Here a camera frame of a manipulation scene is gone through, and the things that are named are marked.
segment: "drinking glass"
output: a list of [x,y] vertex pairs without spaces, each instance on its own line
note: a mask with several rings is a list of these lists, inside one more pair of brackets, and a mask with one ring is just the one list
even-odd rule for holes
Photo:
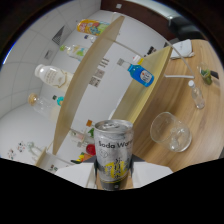
[[173,152],[186,150],[192,139],[189,128],[169,112],[163,112],[154,119],[150,135],[153,141]]

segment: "can lid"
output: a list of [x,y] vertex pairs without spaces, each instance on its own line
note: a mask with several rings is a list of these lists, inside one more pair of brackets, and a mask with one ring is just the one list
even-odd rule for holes
[[106,133],[126,133],[132,127],[132,123],[125,120],[106,120],[95,124],[97,130]]

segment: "clear bottle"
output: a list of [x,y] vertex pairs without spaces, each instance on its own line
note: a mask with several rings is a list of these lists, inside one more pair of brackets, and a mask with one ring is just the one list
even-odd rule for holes
[[62,45],[60,47],[60,51],[64,51],[65,49],[69,57],[75,58],[78,61],[81,61],[86,52],[89,50],[89,48],[83,47],[81,45],[72,45],[71,47]]
[[44,97],[40,97],[35,93],[31,93],[28,97],[28,103],[33,107],[33,109],[44,117],[48,118],[50,121],[56,123],[58,120],[58,115],[61,107],[58,105],[53,105]]
[[190,80],[188,82],[188,85],[191,87],[192,91],[191,91],[191,95],[192,95],[192,98],[195,102],[195,105],[198,109],[202,109],[204,108],[205,106],[205,101],[203,99],[203,96],[202,96],[202,93],[201,93],[201,90],[195,86],[194,84],[194,81],[193,80]]
[[35,76],[40,78],[47,85],[66,92],[73,74],[52,65],[45,66],[40,64],[35,69]]
[[154,76],[149,71],[144,69],[141,65],[133,65],[121,58],[119,59],[117,64],[129,71],[131,77],[145,87],[150,86],[154,81]]
[[31,152],[35,156],[40,156],[42,150],[34,145],[34,142],[28,142],[26,145]]
[[74,142],[82,142],[84,139],[84,134],[80,133],[79,131],[76,131],[74,129],[71,129],[69,131],[69,135],[71,137],[71,140]]

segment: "shelf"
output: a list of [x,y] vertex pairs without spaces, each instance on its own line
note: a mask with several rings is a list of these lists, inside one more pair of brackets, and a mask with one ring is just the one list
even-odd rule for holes
[[82,96],[100,61],[116,40],[124,16],[120,16],[99,35],[80,62],[71,83],[66,91],[64,101],[56,124],[53,154],[56,155],[75,117]]
[[[35,163],[34,166],[41,168],[43,170],[46,170],[50,173],[55,173],[57,169],[67,167],[74,165],[71,162],[65,161],[51,153],[48,152],[50,149],[52,143],[49,145],[49,147],[45,147],[45,149],[42,151],[40,156],[37,159],[37,162]],[[57,169],[55,170],[54,168],[51,170],[51,165],[54,165],[54,168],[56,167]]]

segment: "bottle cap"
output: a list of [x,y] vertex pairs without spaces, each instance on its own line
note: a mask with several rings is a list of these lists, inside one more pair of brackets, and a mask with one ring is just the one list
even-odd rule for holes
[[133,64],[136,65],[138,64],[138,62],[141,60],[141,57],[139,55],[135,55],[135,57],[133,58]]
[[188,82],[188,85],[189,85],[191,88],[195,87],[195,84],[194,84],[194,81],[193,81],[193,80],[190,80],[190,81]]
[[64,50],[65,50],[65,45],[61,45],[60,51],[64,51]]
[[36,77],[40,77],[40,70],[44,67],[45,65],[42,65],[42,64],[40,64],[40,65],[38,65],[37,67],[36,67],[36,69],[35,69],[35,76]]
[[88,120],[87,123],[86,123],[86,126],[91,127],[92,123],[93,122],[91,120]]
[[63,100],[64,100],[64,97],[63,96],[58,97],[58,99],[57,99],[58,106],[61,106],[62,105]]

